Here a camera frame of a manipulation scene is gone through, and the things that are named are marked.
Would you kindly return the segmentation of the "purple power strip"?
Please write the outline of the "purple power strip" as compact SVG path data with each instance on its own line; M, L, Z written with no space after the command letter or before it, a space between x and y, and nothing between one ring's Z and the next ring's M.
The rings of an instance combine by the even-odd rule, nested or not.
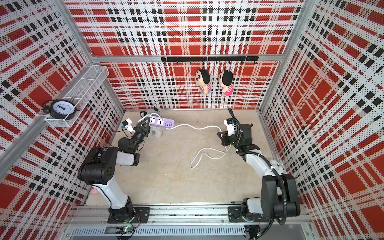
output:
M151 126L164 127L164 128L170 129L170 128L173 128L175 126L175 121L171 120L171 119L151 116L150 117L150 124L151 124Z

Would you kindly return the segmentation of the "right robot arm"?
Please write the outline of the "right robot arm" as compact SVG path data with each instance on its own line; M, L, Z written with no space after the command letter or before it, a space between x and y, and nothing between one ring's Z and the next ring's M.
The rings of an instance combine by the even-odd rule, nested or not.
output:
M218 133L222 145L235 147L236 153L250 165L262 180L261 195L246 198L241 206L229 207L231 223L278 221L301 214L296 180L276 160L268 160L253 143L252 125L240 124L233 118L224 121L227 131Z

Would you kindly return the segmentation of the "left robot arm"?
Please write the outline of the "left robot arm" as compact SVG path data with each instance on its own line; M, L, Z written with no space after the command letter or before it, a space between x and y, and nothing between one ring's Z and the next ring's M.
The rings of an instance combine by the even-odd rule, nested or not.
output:
M115 178L116 166L135 167L140 161L138 148L151 131L149 116L144 117L132 129L134 134L122 138L117 147L92 148L81 164L77 178L95 188L108 202L108 223L148 222L150 208L133 206L131 198L118 185Z

